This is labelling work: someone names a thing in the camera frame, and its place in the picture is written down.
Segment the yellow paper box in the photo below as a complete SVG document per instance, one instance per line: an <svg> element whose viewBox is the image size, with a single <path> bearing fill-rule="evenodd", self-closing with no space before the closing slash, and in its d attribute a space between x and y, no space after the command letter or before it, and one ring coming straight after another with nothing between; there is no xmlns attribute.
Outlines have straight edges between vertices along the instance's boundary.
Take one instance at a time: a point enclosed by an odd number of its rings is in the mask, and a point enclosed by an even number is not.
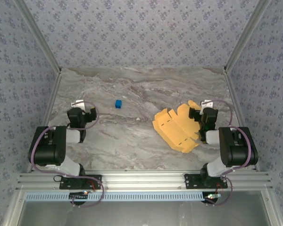
<svg viewBox="0 0 283 226"><path fill-rule="evenodd" d="M198 139L196 134L199 129L199 123L189 118L189 109L200 110L193 101L188 104L180 105L177 110L163 109L154 116L153 127L155 131L167 142L174 150L189 153L198 146L195 141Z"/></svg>

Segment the small black electronics board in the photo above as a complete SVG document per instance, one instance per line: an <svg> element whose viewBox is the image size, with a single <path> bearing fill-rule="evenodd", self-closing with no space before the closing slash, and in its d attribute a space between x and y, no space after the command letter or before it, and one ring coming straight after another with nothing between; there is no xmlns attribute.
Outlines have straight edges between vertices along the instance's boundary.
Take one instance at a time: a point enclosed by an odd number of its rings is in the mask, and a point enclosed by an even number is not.
<svg viewBox="0 0 283 226"><path fill-rule="evenodd" d="M204 196L204 201L203 203L208 203L208 204L215 204L218 201L218 198L221 197L221 194L213 194L213 193L203 193Z"/></svg>
<svg viewBox="0 0 283 226"><path fill-rule="evenodd" d="M73 192L69 193L68 198L70 200L87 200L88 199L88 192Z"/></svg>

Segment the grey metal panel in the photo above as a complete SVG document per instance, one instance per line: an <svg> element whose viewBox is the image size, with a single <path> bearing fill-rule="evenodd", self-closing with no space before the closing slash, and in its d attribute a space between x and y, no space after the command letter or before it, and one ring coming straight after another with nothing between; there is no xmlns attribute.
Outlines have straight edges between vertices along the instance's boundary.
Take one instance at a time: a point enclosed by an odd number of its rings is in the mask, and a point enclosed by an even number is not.
<svg viewBox="0 0 283 226"><path fill-rule="evenodd" d="M201 202L103 202L75 208L68 202L27 202L18 226L271 226L262 209Z"/></svg>

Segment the aluminium table side rail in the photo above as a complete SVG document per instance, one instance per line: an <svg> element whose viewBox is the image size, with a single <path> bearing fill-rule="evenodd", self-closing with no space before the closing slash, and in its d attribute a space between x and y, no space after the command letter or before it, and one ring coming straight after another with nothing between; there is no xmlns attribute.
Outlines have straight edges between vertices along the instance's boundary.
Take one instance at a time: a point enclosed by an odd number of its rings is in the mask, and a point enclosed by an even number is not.
<svg viewBox="0 0 283 226"><path fill-rule="evenodd" d="M239 99L238 99L236 92L235 92L235 88L234 88L231 76L226 69L225 69L225 79L226 79L226 83L227 83L227 86L228 86L228 89L229 89L229 93L230 93L230 96L231 96L231 99L232 99L232 102L233 102L237 121L238 121L238 123L241 127L242 126L247 127L247 124L246 124L246 121L245 121L245 118L243 116L242 109L241 109L241 106L240 106L240 103L239 103Z"/></svg>
<svg viewBox="0 0 283 226"><path fill-rule="evenodd" d="M49 101L48 101L48 104L47 104L47 108L45 110L45 114L44 114L44 117L43 117L43 120L42 120L42 123L41 123L42 126L47 126L49 121L50 121L50 115L51 115L51 112L52 112L52 109L53 109L53 106L54 106L54 103L55 103L55 99L56 99L57 92L58 92L58 89L59 89L60 81L61 81L61 71L59 71L57 73L57 76L55 78L54 86L53 86L53 89L51 91Z"/></svg>

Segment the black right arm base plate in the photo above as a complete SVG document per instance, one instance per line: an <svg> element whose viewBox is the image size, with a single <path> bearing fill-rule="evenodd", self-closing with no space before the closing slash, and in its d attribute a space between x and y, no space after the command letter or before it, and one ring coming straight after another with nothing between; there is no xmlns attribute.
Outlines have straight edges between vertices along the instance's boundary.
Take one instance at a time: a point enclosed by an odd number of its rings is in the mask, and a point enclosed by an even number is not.
<svg viewBox="0 0 283 226"><path fill-rule="evenodd" d="M186 189L218 189L228 188L227 182L217 177L205 177L201 174L184 174Z"/></svg>

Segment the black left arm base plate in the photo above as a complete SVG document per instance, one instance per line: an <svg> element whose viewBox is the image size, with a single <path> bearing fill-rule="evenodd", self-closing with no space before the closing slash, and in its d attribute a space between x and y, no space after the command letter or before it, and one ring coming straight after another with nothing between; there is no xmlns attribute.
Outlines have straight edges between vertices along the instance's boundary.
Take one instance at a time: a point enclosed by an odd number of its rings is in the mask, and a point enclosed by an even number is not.
<svg viewBox="0 0 283 226"><path fill-rule="evenodd" d="M96 178L99 181L102 181L102 175L86 175L87 177ZM100 184L94 179L90 178L67 178L60 175L55 175L53 177L55 182L59 183L59 188L61 190L100 190Z"/></svg>

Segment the aluminium mounting rail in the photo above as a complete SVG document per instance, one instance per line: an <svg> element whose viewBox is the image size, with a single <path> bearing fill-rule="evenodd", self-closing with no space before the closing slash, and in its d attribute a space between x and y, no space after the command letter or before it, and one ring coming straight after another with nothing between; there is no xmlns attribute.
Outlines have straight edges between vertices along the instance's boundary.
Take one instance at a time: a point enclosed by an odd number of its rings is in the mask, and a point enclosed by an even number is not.
<svg viewBox="0 0 283 226"><path fill-rule="evenodd" d="M196 174L197 170L90 170L87 174L102 175L104 188L108 192L121 191L183 191L184 174ZM261 191L273 189L271 177L267 172L242 169L227 175L232 181L234 191ZM33 171L19 175L17 190L53 191L58 190L53 174Z"/></svg>

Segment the aluminium frame post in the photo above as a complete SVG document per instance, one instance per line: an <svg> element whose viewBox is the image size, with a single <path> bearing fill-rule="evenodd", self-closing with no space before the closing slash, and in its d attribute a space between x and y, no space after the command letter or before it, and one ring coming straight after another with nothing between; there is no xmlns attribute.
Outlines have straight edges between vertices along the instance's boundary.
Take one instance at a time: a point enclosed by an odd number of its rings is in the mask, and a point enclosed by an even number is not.
<svg viewBox="0 0 283 226"><path fill-rule="evenodd" d="M31 33L33 34L36 42L38 43L39 47L43 51L45 57L47 58L49 64L51 65L52 69L56 73L60 73L60 67L58 65L57 60L53 52L51 51L49 45L47 44L44 35L42 34L40 28L38 27L32 13L30 12L28 6L26 5L24 0L13 0L15 6L17 7L18 11L20 12L23 20L29 27Z"/></svg>
<svg viewBox="0 0 283 226"><path fill-rule="evenodd" d="M233 69L235 63L239 59L243 49L247 45L248 41L257 25L259 24L264 12L266 11L271 0L258 0L253 12L251 13L245 27L242 30L241 35L238 38L236 45L234 46L226 64L225 73L229 74Z"/></svg>

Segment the aluminium lower frame bar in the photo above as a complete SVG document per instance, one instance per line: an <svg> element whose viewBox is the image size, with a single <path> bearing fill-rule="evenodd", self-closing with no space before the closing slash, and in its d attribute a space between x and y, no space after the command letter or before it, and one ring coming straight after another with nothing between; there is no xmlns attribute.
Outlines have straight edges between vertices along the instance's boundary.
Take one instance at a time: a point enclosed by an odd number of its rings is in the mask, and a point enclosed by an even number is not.
<svg viewBox="0 0 283 226"><path fill-rule="evenodd" d="M15 191L10 200L2 226L17 226L25 202L26 192Z"/></svg>
<svg viewBox="0 0 283 226"><path fill-rule="evenodd" d="M275 192L265 189L261 194L271 226L283 226L283 215Z"/></svg>

